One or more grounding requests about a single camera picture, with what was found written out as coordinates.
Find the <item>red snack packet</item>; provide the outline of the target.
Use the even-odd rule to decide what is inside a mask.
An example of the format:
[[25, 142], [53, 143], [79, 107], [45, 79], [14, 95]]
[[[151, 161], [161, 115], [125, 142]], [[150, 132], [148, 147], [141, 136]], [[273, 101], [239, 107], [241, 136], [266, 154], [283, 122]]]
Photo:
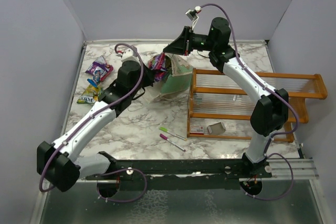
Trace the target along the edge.
[[148, 68], [154, 72], [154, 81], [160, 82], [171, 70], [172, 64], [170, 58], [164, 53], [153, 56], [148, 61]]

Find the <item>green printed paper bag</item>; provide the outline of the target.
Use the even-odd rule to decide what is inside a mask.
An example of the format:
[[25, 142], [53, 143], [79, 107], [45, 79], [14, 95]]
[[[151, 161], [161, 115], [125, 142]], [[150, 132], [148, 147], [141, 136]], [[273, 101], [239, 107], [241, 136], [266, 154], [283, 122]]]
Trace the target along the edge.
[[[162, 98], [172, 98], [190, 87], [194, 67], [179, 55], [166, 55], [171, 60], [171, 70], [160, 82], [155, 82], [152, 87], [145, 88], [144, 99], [148, 103], [160, 101]], [[142, 58], [147, 67], [148, 61], [152, 57], [145, 56]]]

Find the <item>purple snack packet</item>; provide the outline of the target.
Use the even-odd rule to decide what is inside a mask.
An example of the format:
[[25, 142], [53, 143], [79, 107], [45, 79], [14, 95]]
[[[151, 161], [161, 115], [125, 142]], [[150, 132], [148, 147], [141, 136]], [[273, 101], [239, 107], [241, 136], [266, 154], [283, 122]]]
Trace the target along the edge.
[[93, 61], [85, 73], [94, 76], [96, 71], [100, 71], [99, 81], [103, 82], [113, 71], [113, 66], [107, 62], [104, 56], [100, 56]]

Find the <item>blue candy packet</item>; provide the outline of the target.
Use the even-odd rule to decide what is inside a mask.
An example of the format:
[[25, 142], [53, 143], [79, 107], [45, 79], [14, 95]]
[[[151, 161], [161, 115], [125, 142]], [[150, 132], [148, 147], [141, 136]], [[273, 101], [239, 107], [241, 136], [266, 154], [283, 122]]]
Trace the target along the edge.
[[103, 71], [100, 67], [95, 67], [95, 68], [91, 68], [88, 71], [89, 74], [92, 75], [91, 78], [88, 78], [87, 81], [93, 86], [93, 87], [97, 87], [98, 84], [100, 83], [100, 79], [101, 76], [103, 74]]

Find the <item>yellow green snack packet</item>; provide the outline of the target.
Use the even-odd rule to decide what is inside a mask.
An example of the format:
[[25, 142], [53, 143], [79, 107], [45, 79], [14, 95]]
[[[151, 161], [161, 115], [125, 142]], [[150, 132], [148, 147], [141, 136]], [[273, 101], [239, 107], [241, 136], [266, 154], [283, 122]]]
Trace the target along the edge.
[[79, 99], [77, 100], [77, 104], [94, 104], [98, 101], [98, 98], [102, 92], [102, 86], [97, 85], [94, 87], [93, 85], [88, 85], [85, 91], [81, 94]]

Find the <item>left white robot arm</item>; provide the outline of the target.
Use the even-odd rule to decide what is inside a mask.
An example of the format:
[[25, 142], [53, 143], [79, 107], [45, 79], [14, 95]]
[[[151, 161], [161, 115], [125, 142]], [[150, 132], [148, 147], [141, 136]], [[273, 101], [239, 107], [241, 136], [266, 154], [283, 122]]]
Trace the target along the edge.
[[67, 133], [52, 143], [37, 147], [37, 173], [61, 192], [69, 190], [78, 179], [99, 174], [104, 179], [115, 175], [112, 158], [102, 152], [81, 158], [86, 145], [107, 124], [116, 119], [137, 92], [154, 84], [154, 72], [144, 64], [128, 60], [122, 63], [117, 78], [101, 93], [89, 112]]

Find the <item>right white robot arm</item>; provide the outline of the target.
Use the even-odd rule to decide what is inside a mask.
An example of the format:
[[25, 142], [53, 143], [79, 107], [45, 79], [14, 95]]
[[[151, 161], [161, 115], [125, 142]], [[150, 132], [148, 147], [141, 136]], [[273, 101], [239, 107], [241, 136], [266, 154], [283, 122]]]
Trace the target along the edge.
[[241, 164], [246, 177], [254, 177], [265, 161], [271, 134], [281, 129], [288, 119], [288, 92], [268, 86], [241, 60], [236, 49], [229, 45], [232, 30], [229, 21], [222, 17], [212, 20], [207, 35], [196, 34], [185, 26], [182, 33], [163, 52], [188, 56], [193, 50], [208, 51], [211, 64], [224, 75], [230, 77], [243, 89], [255, 105], [250, 117], [254, 134], [249, 148], [243, 154], [247, 161]]

